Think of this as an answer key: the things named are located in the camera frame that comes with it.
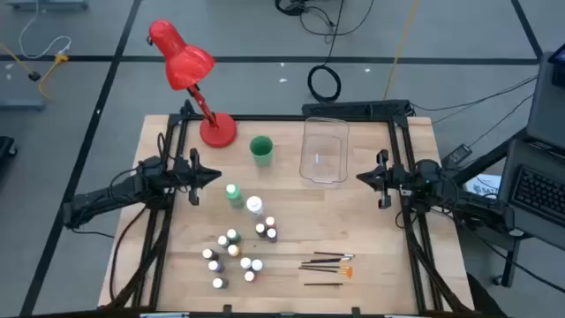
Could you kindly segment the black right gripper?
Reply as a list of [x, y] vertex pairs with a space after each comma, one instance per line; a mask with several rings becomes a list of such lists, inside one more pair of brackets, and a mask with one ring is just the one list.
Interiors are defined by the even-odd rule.
[[388, 164], [388, 151], [382, 149], [376, 155], [374, 168], [356, 175], [357, 179], [368, 185], [375, 192], [380, 192], [379, 208], [386, 209], [391, 206], [391, 196], [388, 189], [396, 189], [400, 193], [400, 203], [402, 208], [411, 205], [412, 190], [409, 188], [409, 175], [402, 164], [394, 164], [391, 168]]

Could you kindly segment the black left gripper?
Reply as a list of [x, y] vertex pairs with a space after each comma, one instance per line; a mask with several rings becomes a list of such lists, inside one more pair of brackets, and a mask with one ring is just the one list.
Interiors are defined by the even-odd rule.
[[[198, 166], [200, 175], [204, 175], [200, 179], [197, 172]], [[196, 148], [190, 149], [189, 159], [177, 158], [173, 171], [178, 178], [178, 184], [188, 188], [188, 201], [193, 206], [200, 204], [198, 188], [203, 189], [222, 175], [219, 170], [207, 168], [200, 163], [200, 154]]]

